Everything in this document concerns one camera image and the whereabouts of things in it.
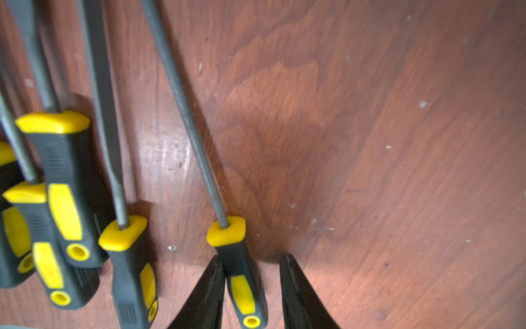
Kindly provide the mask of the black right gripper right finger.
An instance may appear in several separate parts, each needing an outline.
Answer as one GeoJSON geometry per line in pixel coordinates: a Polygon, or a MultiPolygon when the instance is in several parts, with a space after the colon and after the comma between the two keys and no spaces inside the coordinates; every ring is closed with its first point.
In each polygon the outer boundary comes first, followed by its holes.
{"type": "Polygon", "coordinates": [[[284,327],[339,328],[292,254],[279,262],[284,327]]]}

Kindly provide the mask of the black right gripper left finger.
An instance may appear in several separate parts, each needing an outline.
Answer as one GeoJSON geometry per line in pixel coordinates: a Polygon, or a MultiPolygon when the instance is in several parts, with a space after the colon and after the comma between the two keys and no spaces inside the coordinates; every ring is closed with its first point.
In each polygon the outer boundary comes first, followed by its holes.
{"type": "Polygon", "coordinates": [[[168,328],[208,328],[222,326],[225,272],[219,256],[208,263],[181,311],[168,328]]]}

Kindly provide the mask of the file seven yellow black handle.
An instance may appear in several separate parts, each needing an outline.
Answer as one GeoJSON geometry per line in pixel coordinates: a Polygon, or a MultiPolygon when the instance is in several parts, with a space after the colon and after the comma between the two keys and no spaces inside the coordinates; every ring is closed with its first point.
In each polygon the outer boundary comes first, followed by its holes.
{"type": "Polygon", "coordinates": [[[158,5],[155,1],[142,1],[141,4],[215,211],[216,221],[208,230],[207,242],[217,251],[223,265],[227,290],[241,327],[265,328],[268,324],[267,301],[257,266],[246,244],[246,220],[240,216],[228,216],[225,212],[158,5]]]}

